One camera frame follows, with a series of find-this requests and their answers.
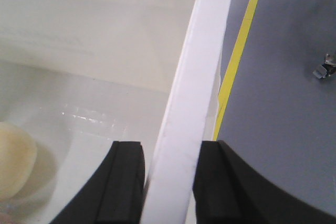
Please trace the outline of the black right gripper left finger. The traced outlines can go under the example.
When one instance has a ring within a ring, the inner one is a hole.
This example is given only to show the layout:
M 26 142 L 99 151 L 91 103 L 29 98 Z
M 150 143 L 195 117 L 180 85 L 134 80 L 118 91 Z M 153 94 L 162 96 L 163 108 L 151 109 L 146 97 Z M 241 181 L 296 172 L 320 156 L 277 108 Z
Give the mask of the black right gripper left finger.
M 139 223 L 144 179 L 141 143 L 114 141 L 95 173 L 52 223 Z

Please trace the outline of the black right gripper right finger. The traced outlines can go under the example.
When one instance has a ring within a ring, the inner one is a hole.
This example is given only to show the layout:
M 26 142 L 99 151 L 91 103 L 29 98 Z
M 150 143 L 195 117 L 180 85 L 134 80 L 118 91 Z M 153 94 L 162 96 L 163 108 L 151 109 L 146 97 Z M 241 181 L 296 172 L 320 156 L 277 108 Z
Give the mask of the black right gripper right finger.
M 197 223 L 335 223 L 255 171 L 224 141 L 203 141 L 193 195 Z

